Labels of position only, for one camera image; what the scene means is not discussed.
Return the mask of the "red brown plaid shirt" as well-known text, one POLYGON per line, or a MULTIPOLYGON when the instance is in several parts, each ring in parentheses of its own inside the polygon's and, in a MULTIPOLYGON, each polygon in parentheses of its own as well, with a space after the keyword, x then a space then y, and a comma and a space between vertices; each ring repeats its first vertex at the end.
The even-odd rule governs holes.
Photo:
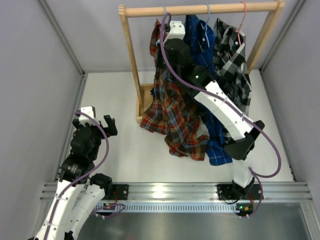
POLYGON ((151 133, 165 136, 169 153, 176 157, 190 157, 194 161, 205 159, 209 137, 197 135, 201 120, 193 99, 173 81, 170 73, 159 63, 161 53, 161 23, 156 20, 151 33, 149 52, 154 59, 155 75, 151 91, 153 101, 144 111, 139 126, 151 133))

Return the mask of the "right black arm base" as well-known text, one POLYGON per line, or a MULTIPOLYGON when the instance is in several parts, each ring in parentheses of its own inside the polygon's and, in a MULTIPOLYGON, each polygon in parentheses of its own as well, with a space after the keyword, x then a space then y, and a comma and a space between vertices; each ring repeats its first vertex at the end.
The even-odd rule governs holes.
POLYGON ((264 199, 261 185, 253 181, 245 188, 234 182, 218 184, 217 193, 220 201, 235 205, 235 214, 239 218, 249 218, 264 199))

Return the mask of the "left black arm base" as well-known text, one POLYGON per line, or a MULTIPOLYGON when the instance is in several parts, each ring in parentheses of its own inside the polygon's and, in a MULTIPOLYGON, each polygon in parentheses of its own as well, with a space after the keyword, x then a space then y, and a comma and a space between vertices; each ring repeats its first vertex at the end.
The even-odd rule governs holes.
POLYGON ((126 209, 126 205, 118 203, 118 201, 126 201, 129 195, 128 184, 114 184, 111 177, 102 173, 97 173, 90 178, 90 185, 98 185, 104 190, 103 200, 111 201, 111 203, 99 203, 95 207, 92 214, 102 218, 112 218, 126 209))

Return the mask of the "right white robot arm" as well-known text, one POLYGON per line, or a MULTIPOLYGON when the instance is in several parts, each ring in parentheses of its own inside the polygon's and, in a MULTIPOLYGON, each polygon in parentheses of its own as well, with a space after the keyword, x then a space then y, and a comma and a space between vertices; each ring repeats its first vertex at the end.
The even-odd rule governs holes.
POLYGON ((182 39, 160 40, 161 62, 192 98, 204 105, 227 129, 231 140, 223 147, 233 162, 232 193, 244 199, 251 193, 254 176, 248 154, 259 131, 245 121, 245 114, 222 91, 210 71, 191 61, 190 48, 182 39))

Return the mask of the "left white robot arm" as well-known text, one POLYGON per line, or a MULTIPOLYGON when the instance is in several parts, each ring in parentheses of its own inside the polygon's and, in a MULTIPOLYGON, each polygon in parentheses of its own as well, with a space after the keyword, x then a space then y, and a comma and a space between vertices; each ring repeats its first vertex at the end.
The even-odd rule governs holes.
POLYGON ((113 195, 111 177, 92 175, 99 168, 94 161, 102 140, 118 134, 115 119, 103 118, 106 127, 88 113, 78 112, 72 121, 70 154, 60 167, 52 204, 34 240, 76 240, 97 203, 113 195))

